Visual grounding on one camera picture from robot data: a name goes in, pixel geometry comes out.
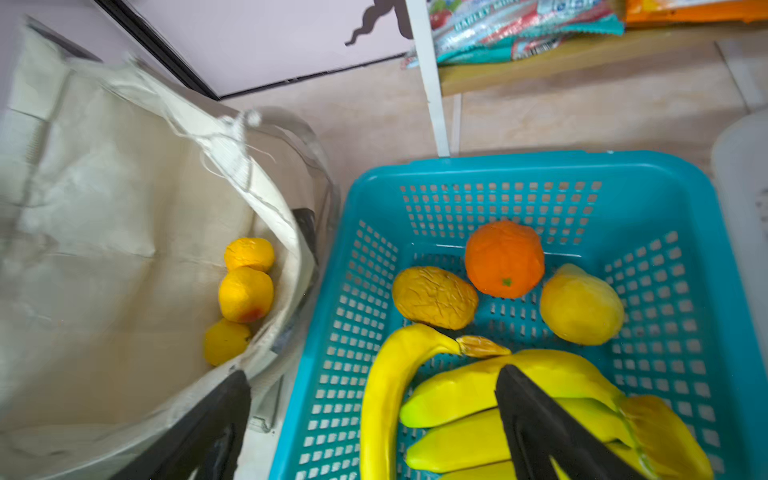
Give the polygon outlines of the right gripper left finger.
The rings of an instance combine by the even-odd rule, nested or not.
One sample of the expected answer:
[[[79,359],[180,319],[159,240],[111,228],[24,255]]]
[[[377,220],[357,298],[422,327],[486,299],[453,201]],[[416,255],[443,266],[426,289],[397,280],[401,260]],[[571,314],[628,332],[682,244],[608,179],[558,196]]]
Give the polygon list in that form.
[[[232,479],[242,450],[251,389],[236,370],[115,479]]]

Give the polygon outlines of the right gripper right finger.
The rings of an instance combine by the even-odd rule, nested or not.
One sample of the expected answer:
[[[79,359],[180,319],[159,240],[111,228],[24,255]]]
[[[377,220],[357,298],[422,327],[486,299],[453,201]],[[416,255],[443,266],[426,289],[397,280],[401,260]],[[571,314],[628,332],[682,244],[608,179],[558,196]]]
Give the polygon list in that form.
[[[518,367],[501,369],[495,387],[518,479],[641,479]]]

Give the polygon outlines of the yellow green banana bunch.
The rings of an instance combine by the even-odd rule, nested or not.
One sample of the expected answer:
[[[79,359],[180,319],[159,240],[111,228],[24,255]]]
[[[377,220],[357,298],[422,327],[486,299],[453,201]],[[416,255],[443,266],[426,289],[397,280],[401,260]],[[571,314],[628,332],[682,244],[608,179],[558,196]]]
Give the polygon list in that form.
[[[409,468],[443,479],[712,479],[681,418],[585,358],[529,349],[440,373],[399,414]]]

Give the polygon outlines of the small yellow lemon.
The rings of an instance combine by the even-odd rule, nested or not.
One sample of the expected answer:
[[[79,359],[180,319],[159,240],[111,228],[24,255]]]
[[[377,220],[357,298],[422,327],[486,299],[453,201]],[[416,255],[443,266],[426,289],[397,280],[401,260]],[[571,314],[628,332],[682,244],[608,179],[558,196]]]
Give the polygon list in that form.
[[[251,330],[246,324],[221,319],[204,334],[203,357],[217,367],[242,354],[250,339]]]

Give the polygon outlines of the yellow red apple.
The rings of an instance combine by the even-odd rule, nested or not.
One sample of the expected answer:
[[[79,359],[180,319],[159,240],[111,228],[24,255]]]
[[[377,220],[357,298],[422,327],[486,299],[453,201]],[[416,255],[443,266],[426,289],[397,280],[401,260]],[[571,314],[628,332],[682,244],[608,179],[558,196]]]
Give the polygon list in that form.
[[[247,266],[228,272],[218,293],[223,318],[236,323],[262,320],[270,313],[274,297],[271,277]]]

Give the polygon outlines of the wrinkled yellow fruit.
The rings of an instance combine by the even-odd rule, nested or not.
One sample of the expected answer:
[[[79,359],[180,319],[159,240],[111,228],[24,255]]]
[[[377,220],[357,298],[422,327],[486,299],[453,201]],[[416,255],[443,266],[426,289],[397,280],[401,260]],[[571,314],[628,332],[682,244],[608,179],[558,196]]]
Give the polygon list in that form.
[[[470,283],[431,266],[401,271],[393,283],[392,298],[405,319],[448,330],[472,323],[479,303]]]

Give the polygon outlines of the cream canvas grocery bag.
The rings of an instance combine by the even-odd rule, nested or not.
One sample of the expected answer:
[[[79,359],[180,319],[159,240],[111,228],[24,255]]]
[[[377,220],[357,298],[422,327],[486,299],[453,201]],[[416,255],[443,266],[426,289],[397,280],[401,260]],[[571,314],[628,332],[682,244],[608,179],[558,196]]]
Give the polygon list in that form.
[[[26,18],[1,116],[1,475],[106,479],[234,372],[272,425],[339,193],[313,129],[237,111]],[[245,351],[203,358],[226,247],[276,251]]]

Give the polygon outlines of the orange yellow mango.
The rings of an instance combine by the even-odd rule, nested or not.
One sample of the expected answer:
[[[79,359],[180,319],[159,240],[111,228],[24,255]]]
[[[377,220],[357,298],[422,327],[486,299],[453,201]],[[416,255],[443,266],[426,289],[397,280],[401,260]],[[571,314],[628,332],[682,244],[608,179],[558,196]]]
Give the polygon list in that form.
[[[228,271],[250,267],[268,272],[276,260],[275,250],[264,238],[240,238],[230,243],[224,254]]]

